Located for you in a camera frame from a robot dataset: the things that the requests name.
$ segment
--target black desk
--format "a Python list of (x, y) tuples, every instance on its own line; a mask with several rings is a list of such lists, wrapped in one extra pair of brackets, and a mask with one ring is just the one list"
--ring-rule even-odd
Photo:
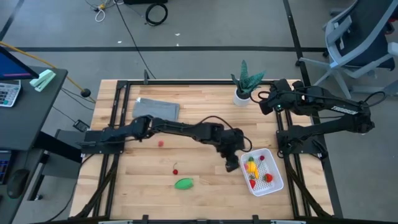
[[(41, 73), (48, 68), (31, 67), (35, 72)], [(6, 185), (0, 185), (0, 222), (11, 223), (19, 205), (24, 198), (26, 189), (32, 181), (34, 172), (43, 158), (47, 155), (44, 151), (56, 153), (75, 162), (81, 162), (80, 151), (72, 150), (69, 146), (41, 131), (51, 107), (58, 96), (62, 84), (67, 76), (64, 69), (52, 69), (57, 75), (39, 93), (30, 86), (30, 80), (23, 80), (23, 92), (18, 96), (12, 108), (0, 108), (0, 149), (13, 151), (14, 163), (9, 170), (13, 174), (18, 169), (23, 169), (26, 156), (26, 169), (30, 170), (24, 193), (18, 199), (7, 196)]]

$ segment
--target keyboard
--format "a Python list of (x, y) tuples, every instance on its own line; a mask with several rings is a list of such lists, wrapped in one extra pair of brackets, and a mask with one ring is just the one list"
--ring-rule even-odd
[(0, 150), (0, 185), (6, 183), (7, 170), (11, 162), (11, 151)]
[(14, 106), (20, 90), (20, 85), (0, 83), (0, 106)]

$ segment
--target potted plant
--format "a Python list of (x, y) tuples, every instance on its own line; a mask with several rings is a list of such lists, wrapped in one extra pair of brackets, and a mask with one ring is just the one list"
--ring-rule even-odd
[(236, 90), (233, 100), (234, 104), (236, 104), (237, 106), (246, 106), (250, 101), (251, 93), (261, 83), (264, 74), (265, 74), (264, 72), (261, 72), (258, 73), (257, 75), (249, 77), (248, 65), (246, 65), (246, 62), (243, 60), (241, 66), (241, 76), (239, 80), (237, 80), (235, 76), (231, 74), (232, 81), (234, 81), (236, 85)]

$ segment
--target desk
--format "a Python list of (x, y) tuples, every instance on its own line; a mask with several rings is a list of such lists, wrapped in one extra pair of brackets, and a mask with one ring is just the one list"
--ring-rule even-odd
[[(91, 123), (93, 130), (101, 130), (109, 124), (117, 82), (101, 82)], [(162, 80), (149, 82), (157, 82), (158, 85), (132, 85), (126, 124), (132, 121), (137, 97), (179, 103), (179, 122), (195, 124), (209, 115), (220, 116), (234, 128), (242, 129), (255, 149), (266, 147), (272, 151), (285, 187), (278, 192), (255, 197), (250, 194), (240, 169), (226, 172), (225, 160), (214, 147), (186, 137), (156, 134), (143, 142), (126, 143), (119, 160), (111, 219), (140, 220), (143, 215), (149, 215), (150, 220), (251, 219), (255, 214), (260, 219), (293, 218), (284, 162), (276, 155), (275, 132), (278, 126), (275, 113), (264, 116), (259, 106), (251, 102), (244, 108), (235, 106), (232, 102), (233, 85), (179, 85), (178, 81), (162, 85)], [(118, 113), (122, 108), (123, 91)], [(120, 117), (117, 114), (116, 124)], [(306, 116), (293, 114), (292, 120), (294, 124), (311, 125)], [(217, 119), (208, 121), (220, 123)], [(157, 146), (160, 140), (164, 141), (162, 148)], [(327, 212), (333, 213), (321, 162), (310, 155), (300, 157), (309, 191)], [(70, 216), (80, 212), (96, 190), (102, 158), (103, 155), (95, 155), (81, 168)], [(178, 175), (172, 174), (175, 163)], [(174, 183), (184, 177), (193, 178), (195, 186), (190, 190), (175, 190)], [(107, 192), (101, 201), (100, 215), (104, 211)], [(296, 194), (300, 201), (298, 189)]]
[[(42, 73), (48, 68), (31, 67), (31, 69), (37, 73)], [(11, 166), (9, 174), (13, 174), (18, 169), (23, 169), (27, 156), (25, 168), (30, 171), (25, 190), (18, 199), (9, 198), (6, 193), (7, 185), (0, 185), (0, 195), (2, 195), (0, 202), (1, 223), (12, 222), (44, 150), (53, 151), (52, 147), (46, 147), (43, 142), (38, 142), (38, 139), (47, 143), (51, 143), (50, 141), (57, 142), (53, 137), (43, 133), (41, 129), (68, 72), (64, 69), (51, 70), (57, 76), (41, 93), (35, 91), (29, 85), (30, 80), (23, 80), (21, 81), (23, 92), (18, 96), (16, 104), (12, 108), (0, 108), (0, 126), (2, 129), (0, 149), (12, 150), (14, 156), (14, 164)]]

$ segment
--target white pot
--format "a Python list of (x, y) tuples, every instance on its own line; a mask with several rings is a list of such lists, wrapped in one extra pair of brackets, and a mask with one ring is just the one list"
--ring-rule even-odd
[(240, 99), (239, 97), (238, 97), (238, 95), (236, 94), (236, 91), (237, 91), (238, 89), (236, 88), (235, 89), (235, 94), (234, 94), (234, 104), (236, 105), (236, 106), (246, 106), (247, 104), (249, 104), (249, 102), (250, 102), (250, 98), (247, 98), (247, 99)]

